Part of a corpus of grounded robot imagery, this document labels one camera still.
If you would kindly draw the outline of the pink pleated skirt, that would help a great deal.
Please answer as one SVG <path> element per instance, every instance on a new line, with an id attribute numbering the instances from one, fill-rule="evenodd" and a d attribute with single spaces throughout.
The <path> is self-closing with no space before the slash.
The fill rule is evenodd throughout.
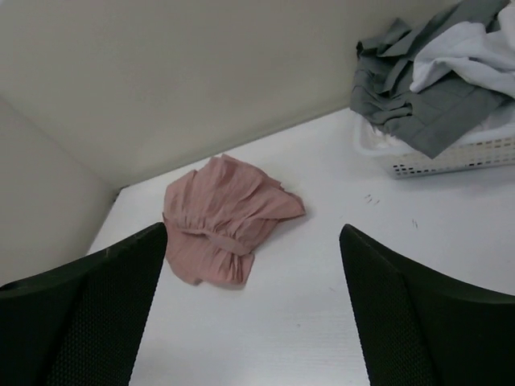
<path id="1" fill-rule="evenodd" d="M 302 199 L 263 170 L 213 157 L 167 186 L 167 262 L 190 285 L 243 286 L 255 249 L 281 222 L 305 213 Z"/>

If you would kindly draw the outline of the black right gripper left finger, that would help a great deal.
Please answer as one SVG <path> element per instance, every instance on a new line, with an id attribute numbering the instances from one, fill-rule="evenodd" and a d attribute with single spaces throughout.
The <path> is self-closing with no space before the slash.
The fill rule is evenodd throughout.
<path id="1" fill-rule="evenodd" d="M 167 246 L 156 223 L 1 288 L 3 385 L 127 385 Z"/>

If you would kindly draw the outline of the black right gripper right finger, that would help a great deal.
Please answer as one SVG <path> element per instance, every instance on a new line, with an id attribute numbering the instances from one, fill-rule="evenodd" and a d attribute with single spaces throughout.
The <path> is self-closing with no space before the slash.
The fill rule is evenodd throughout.
<path id="1" fill-rule="evenodd" d="M 512 385 L 514 297 L 419 264 L 350 224 L 345 280 L 371 385 Z"/>

